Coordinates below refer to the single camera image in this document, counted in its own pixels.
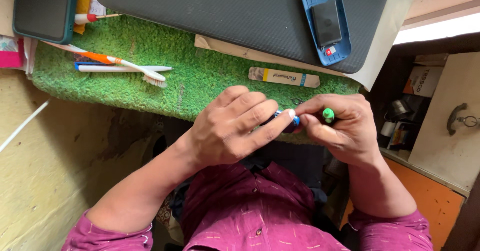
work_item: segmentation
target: finger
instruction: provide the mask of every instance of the finger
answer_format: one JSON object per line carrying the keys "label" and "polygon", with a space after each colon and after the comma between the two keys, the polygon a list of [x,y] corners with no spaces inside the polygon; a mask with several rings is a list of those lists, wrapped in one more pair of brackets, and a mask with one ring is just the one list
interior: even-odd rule
{"label": "finger", "polygon": [[240,115],[234,121],[234,125],[240,133],[249,133],[255,127],[266,122],[278,109],[279,105],[275,100],[261,102]]}
{"label": "finger", "polygon": [[251,132],[245,137],[243,145],[248,152],[254,152],[277,138],[292,122],[295,116],[293,109],[286,109],[275,119]]}
{"label": "finger", "polygon": [[240,95],[249,92],[245,86],[231,86],[220,93],[207,107],[225,107],[231,104]]}
{"label": "finger", "polygon": [[293,133],[294,133],[294,134],[298,134],[298,133],[300,133],[302,130],[303,130],[303,124],[300,123],[300,124],[295,128],[295,130],[293,130]]}
{"label": "finger", "polygon": [[302,114],[299,118],[310,139],[325,146],[338,147],[344,144],[344,136],[330,126],[323,125],[317,117],[311,114]]}
{"label": "finger", "polygon": [[247,92],[240,95],[237,99],[226,106],[226,109],[233,117],[238,117],[265,100],[267,100],[267,97],[261,92]]}
{"label": "finger", "polygon": [[299,105],[295,109],[295,113],[297,115],[315,114],[317,112],[321,113],[325,108],[330,108],[335,113],[335,118],[354,119],[358,117],[361,109],[358,104],[359,98],[357,96],[320,94]]}

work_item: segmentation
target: wrist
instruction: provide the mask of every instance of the wrist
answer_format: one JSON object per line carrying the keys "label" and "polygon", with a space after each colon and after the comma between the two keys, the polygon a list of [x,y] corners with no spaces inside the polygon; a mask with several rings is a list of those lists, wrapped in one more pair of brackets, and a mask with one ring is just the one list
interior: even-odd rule
{"label": "wrist", "polygon": [[377,147],[366,152],[357,164],[349,165],[349,168],[375,175],[384,174],[386,170],[390,169]]}
{"label": "wrist", "polygon": [[183,166],[194,170],[196,173],[207,166],[203,164],[195,154],[195,148],[190,139],[190,132],[191,129],[185,132],[165,151],[168,151],[168,154],[173,156],[173,158],[180,162]]}

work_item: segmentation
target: forearm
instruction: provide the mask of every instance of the forearm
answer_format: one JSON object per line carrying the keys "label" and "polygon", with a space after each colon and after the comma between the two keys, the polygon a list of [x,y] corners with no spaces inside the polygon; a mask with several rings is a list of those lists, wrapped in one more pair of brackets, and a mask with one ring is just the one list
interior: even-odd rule
{"label": "forearm", "polygon": [[413,213],[417,204],[390,170],[380,151],[366,167],[348,165],[350,198],[355,208],[376,217],[401,217]]}
{"label": "forearm", "polygon": [[165,197],[198,172],[184,137],[111,188],[86,217],[102,229],[135,232],[147,227]]}

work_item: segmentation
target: blue phone back cover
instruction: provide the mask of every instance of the blue phone back cover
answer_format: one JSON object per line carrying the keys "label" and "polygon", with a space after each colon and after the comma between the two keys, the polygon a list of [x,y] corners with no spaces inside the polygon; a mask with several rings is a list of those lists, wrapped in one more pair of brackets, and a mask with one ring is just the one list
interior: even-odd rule
{"label": "blue phone back cover", "polygon": [[[320,57],[321,63],[325,66],[338,63],[339,61],[346,59],[352,51],[352,45],[350,43],[349,26],[347,24],[347,17],[345,15],[345,9],[343,7],[342,0],[336,0],[336,7],[338,11],[338,21],[340,24],[340,32],[342,34],[342,40],[339,41],[337,44],[334,44],[325,48],[319,48],[319,43],[315,35],[314,18],[310,8],[312,6],[315,6],[317,4],[321,4],[327,1],[329,0],[302,0],[303,8],[305,9],[305,14],[307,15],[308,24],[310,27],[313,41],[315,42],[315,47],[317,49],[318,56]],[[335,52],[327,55],[326,51],[331,47],[334,47]]]}

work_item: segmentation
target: hand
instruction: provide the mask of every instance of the hand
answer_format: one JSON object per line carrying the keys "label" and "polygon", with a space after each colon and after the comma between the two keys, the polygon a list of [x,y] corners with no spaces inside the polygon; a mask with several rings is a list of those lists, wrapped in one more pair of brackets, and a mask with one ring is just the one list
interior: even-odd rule
{"label": "hand", "polygon": [[187,149],[201,166],[231,164],[274,140],[295,116],[287,109],[271,122],[257,128],[279,108],[261,92],[245,86],[224,90],[196,118],[184,139]]}
{"label": "hand", "polygon": [[[331,108],[337,121],[322,124],[322,112]],[[308,136],[325,145],[342,162],[364,166],[378,159],[377,131],[370,103],[361,94],[320,94],[299,105],[295,112]]]}

